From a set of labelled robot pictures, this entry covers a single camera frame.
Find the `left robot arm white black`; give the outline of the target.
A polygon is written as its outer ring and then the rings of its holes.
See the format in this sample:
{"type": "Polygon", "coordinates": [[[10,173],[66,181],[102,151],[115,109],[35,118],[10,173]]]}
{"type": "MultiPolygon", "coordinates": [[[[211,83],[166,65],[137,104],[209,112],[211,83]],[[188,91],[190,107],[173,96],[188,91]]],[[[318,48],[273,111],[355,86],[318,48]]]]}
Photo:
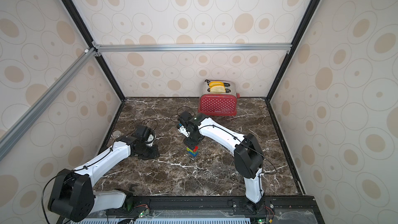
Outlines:
{"type": "Polygon", "coordinates": [[[73,170],[60,171],[54,178],[47,209],[73,222],[108,209],[130,213],[134,205],[130,192],[122,189],[94,192],[93,187],[104,174],[130,156],[142,160],[159,157],[154,139],[154,134],[123,136],[89,162],[73,170]]]}

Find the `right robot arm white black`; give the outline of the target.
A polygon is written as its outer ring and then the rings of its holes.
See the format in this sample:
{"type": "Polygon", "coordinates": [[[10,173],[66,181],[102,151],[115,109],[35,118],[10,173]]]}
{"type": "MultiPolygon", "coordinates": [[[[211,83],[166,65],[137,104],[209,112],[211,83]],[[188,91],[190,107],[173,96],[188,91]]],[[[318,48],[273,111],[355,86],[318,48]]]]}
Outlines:
{"type": "Polygon", "coordinates": [[[192,116],[184,111],[177,120],[178,131],[184,135],[183,143],[192,156],[197,155],[198,145],[205,137],[214,140],[233,155],[235,168],[245,182],[246,208],[256,213],[264,201],[261,181],[264,154],[257,138],[252,134],[231,131],[203,113],[192,116]]]}

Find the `blue lego brick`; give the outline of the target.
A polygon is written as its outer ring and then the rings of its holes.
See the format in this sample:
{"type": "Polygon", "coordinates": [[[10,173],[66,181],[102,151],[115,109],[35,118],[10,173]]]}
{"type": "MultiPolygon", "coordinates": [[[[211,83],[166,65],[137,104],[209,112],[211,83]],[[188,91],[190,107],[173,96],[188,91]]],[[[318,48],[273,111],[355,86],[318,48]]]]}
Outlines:
{"type": "Polygon", "coordinates": [[[188,152],[188,154],[192,155],[193,157],[196,157],[198,153],[193,153],[193,152],[188,152]]]}

